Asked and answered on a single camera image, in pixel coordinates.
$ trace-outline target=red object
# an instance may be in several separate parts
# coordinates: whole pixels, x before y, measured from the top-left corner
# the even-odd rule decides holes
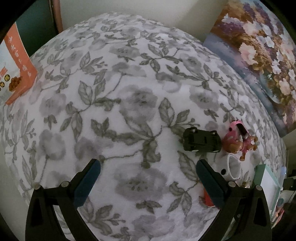
[[[278,216],[278,218],[276,219],[276,221],[274,222],[274,224],[272,225],[272,228],[274,228],[278,223],[279,223],[279,221],[281,220],[281,218],[283,217],[283,214],[284,214],[284,212],[285,212],[285,210],[283,209],[283,210],[281,210],[281,212],[280,212],[280,214],[279,214],[279,216]]]
[[[244,161],[248,151],[257,149],[257,145],[252,144],[252,141],[256,142],[258,138],[249,134],[242,121],[236,120],[231,122],[229,132],[222,139],[222,147],[233,154],[241,151],[240,160]]]
[[[205,194],[205,205],[207,205],[208,207],[214,207],[215,205],[213,204],[209,194],[207,193],[207,191],[204,188],[204,194]]]

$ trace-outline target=toy dog figure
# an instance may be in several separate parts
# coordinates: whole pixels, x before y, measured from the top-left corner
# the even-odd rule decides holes
[[[244,161],[246,153],[250,150],[257,150],[258,138],[251,136],[240,120],[231,122],[229,132],[222,139],[222,147],[229,153],[242,152],[240,161]]]

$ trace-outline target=white blanket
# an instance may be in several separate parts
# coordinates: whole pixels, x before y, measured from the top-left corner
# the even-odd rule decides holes
[[[247,153],[238,184],[251,182],[258,164],[278,176],[285,163],[284,143],[257,96],[183,31],[108,13],[65,30],[31,59],[34,86],[1,108],[7,165],[29,203],[34,182],[58,186],[99,159],[101,174],[79,212],[100,241],[202,235],[218,209],[203,204],[195,164],[205,158],[215,168],[226,153],[184,151],[188,127],[222,138],[240,119],[256,134],[260,145]]]

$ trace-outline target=orange box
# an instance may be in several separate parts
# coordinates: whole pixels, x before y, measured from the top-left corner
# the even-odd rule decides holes
[[[36,75],[14,23],[0,44],[0,99],[11,104],[33,86]]]

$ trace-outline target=floral painting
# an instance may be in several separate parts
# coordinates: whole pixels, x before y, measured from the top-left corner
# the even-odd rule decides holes
[[[229,0],[204,45],[257,94],[281,137],[296,128],[296,46],[257,0]]]

